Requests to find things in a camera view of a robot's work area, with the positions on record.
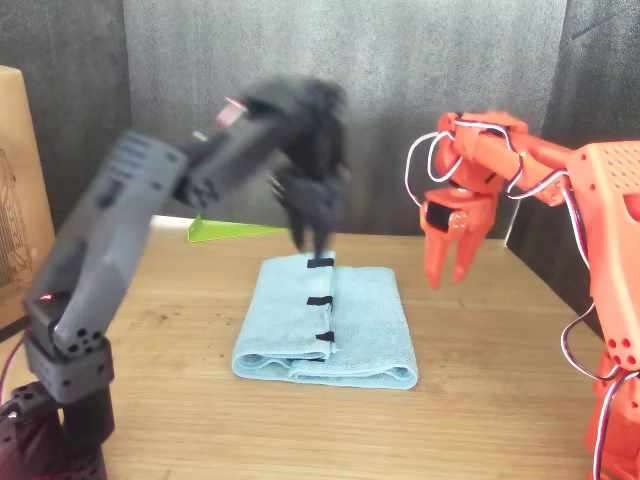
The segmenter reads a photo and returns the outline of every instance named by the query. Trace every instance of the folded towel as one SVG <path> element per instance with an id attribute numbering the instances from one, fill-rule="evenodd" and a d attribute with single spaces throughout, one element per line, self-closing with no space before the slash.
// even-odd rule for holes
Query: folded towel
<path id="1" fill-rule="evenodd" d="M 267 260 L 233 352 L 236 375 L 409 389 L 418 367 L 393 271 L 335 255 Z"/>

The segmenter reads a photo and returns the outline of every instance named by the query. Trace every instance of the cardboard box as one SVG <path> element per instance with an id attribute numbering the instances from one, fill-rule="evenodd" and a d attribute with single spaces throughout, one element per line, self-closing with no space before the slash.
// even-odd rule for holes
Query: cardboard box
<path id="1" fill-rule="evenodd" d="M 25 314 L 22 297 L 53 240 L 24 79 L 0 65 L 0 328 Z"/>

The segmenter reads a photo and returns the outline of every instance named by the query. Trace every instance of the green object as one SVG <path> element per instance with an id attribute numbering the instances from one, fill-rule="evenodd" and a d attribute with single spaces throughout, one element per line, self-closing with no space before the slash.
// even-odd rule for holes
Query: green object
<path id="1" fill-rule="evenodd" d="M 198 215 L 189 226 L 188 238 L 190 242 L 206 242 L 207 240 L 245 237 L 247 235 L 260 235 L 261 233 L 285 232 L 286 230 L 286 228 L 265 227 L 263 225 L 251 225 L 248 223 L 202 220 L 202 217 Z"/>

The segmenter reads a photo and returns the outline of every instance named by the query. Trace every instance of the wooden table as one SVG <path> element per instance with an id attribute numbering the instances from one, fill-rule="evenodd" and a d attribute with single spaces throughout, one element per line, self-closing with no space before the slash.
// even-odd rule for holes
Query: wooden table
<path id="1" fill-rule="evenodd" d="M 392 268 L 418 358 L 409 391 L 246 380 L 231 353 L 261 262 L 286 234 L 189 244 L 156 228 L 108 336 L 110 479 L 580 479 L 591 382 L 560 351 L 574 314 L 501 241 L 428 288 L 418 237 L 338 235 L 337 263 Z M 6 357 L 17 337 L 0 345 Z M 603 346 L 572 334 L 596 366 Z M 23 354 L 10 387 L 26 383 Z"/>

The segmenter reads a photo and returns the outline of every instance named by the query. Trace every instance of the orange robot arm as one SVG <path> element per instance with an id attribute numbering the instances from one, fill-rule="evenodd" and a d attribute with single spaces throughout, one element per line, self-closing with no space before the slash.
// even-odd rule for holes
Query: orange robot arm
<path id="1" fill-rule="evenodd" d="M 590 267 L 591 296 L 608 348 L 599 376 L 594 377 L 599 378 L 594 387 L 599 405 L 587 435 L 588 443 L 596 444 L 597 455 L 598 448 L 604 448 L 604 439 L 601 444 L 596 442 L 602 436 L 600 406 L 611 396 L 606 394 L 614 382 L 608 380 L 615 376 L 608 373 L 622 372 L 624 378 L 630 378 L 636 373 L 629 372 L 640 370 L 640 264 L 636 253 L 640 245 L 640 142 L 592 144 L 573 151 L 529 135 L 526 123 L 504 112 L 446 113 L 438 130 L 449 132 L 451 138 L 442 138 L 435 168 L 439 173 L 455 171 L 449 177 L 454 186 L 427 192 L 420 213 L 427 237 L 425 273 L 432 287 L 440 283 L 452 241 L 459 242 L 453 278 L 457 282 L 464 278 L 493 226 L 497 195 L 505 187 L 508 193 L 515 186 L 525 190 L 524 194 L 510 194 L 511 198 L 535 196 L 550 206 L 567 203 L 569 207 L 581 254 Z M 628 382 L 619 397 L 620 405 L 612 410 L 609 423 L 613 422 L 612 435 L 621 428 L 626 435 L 610 438 L 600 457 L 610 471 L 624 478 L 640 478 L 640 391 L 635 381 Z M 600 475 L 599 467 L 589 478 L 595 475 Z"/>

